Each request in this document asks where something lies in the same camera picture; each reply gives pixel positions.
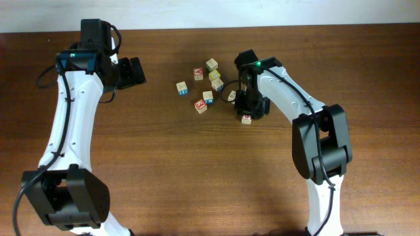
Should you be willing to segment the red six wooden block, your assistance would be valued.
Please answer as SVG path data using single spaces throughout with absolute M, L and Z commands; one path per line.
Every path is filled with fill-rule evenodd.
M 242 123 L 242 124 L 250 125 L 250 124 L 251 124 L 251 122 L 252 122 L 252 118 L 251 118 L 251 116 L 250 116 L 250 115 L 243 115 L 243 116 L 241 117 L 241 123 Z

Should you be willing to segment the green animal wooden block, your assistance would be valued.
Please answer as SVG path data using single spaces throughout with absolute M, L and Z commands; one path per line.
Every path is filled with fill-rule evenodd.
M 236 91 L 232 90 L 228 96 L 228 102 L 230 102 L 231 104 L 235 104 L 235 99 L 236 99 Z

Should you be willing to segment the blue side block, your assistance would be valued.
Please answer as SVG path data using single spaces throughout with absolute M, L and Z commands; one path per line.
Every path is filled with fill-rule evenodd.
M 215 91 L 220 91 L 224 87 L 224 83 L 220 78 L 217 78 L 211 82 L 211 86 Z
M 213 92 L 211 90 L 204 91 L 203 92 L 203 100 L 206 104 L 213 104 L 214 103 Z

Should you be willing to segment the red E wooden block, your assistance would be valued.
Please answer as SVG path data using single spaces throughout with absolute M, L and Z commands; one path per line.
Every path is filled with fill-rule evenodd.
M 197 102 L 195 102 L 194 107 L 199 114 L 202 114 L 204 111 L 207 110 L 207 104 L 203 99 L 200 99 Z

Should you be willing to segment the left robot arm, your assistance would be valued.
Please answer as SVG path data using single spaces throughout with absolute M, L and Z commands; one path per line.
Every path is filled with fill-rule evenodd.
M 91 168 L 91 138 L 102 95 L 146 82 L 138 58 L 118 58 L 122 37 L 101 19 L 81 21 L 81 38 L 56 55 L 58 101 L 38 168 L 25 171 L 19 197 L 41 221 L 76 235 L 126 235 L 110 211 L 110 191 Z

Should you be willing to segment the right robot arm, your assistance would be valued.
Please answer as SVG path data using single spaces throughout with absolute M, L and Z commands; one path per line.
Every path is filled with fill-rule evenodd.
M 253 50 L 238 54 L 240 115 L 261 119 L 274 104 L 292 126 L 292 159 L 308 187 L 310 216 L 307 235 L 343 235 L 340 194 L 352 147 L 347 116 L 338 105 L 313 98 L 289 76 L 275 57 L 260 60 Z

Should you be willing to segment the yellow top wooden block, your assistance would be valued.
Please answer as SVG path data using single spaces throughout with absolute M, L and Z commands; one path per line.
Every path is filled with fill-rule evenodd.
M 213 71 L 209 72 L 209 80 L 210 81 L 214 81 L 215 79 L 218 79 L 220 77 L 221 77 L 221 75 L 220 75 L 220 73 L 216 69 L 214 69 Z

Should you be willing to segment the blue number left block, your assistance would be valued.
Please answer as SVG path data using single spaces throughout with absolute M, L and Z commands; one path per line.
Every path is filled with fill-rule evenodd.
M 177 83 L 176 86 L 177 86 L 178 94 L 180 96 L 184 96 L 188 94 L 188 87 L 185 81 Z

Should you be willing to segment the green letter wooden block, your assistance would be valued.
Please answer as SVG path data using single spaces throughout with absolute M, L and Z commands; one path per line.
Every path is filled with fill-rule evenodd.
M 208 61 L 206 61 L 205 65 L 209 72 L 212 72 L 213 70 L 216 70 L 219 67 L 218 62 L 214 58 L 211 58 Z

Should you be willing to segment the red A wooden block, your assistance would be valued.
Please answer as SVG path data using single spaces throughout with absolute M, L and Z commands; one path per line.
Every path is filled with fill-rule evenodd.
M 203 80 L 203 68 L 194 68 L 193 69 L 193 76 L 195 81 Z

